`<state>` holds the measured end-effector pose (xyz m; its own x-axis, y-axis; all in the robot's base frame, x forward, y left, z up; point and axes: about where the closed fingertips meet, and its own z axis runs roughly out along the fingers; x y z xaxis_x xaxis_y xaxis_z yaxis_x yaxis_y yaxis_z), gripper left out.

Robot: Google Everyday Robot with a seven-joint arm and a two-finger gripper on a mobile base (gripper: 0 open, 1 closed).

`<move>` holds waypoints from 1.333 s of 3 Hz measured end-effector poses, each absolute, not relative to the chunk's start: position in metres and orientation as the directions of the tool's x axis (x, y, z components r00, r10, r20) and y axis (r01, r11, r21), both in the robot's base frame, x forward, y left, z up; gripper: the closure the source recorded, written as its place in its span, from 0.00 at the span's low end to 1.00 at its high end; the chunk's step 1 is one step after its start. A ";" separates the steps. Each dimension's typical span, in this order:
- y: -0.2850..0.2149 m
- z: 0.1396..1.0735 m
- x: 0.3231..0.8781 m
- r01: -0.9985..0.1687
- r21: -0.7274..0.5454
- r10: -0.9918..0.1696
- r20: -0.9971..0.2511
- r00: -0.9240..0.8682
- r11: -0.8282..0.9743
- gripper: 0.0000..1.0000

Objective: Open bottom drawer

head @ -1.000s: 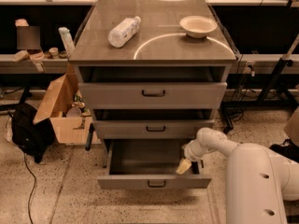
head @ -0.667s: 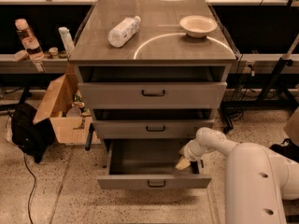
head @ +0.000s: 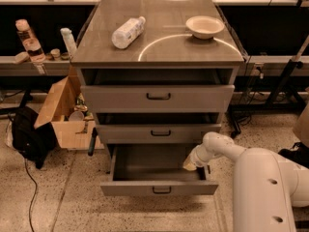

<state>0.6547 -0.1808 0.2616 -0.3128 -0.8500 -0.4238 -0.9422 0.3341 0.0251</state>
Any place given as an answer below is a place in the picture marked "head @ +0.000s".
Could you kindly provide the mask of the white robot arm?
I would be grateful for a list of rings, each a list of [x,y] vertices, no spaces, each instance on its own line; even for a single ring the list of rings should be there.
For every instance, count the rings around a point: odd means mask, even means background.
[[[233,174],[234,232],[296,232],[294,207],[309,205],[309,169],[264,148],[245,148],[208,132],[183,168],[193,171],[225,156]]]

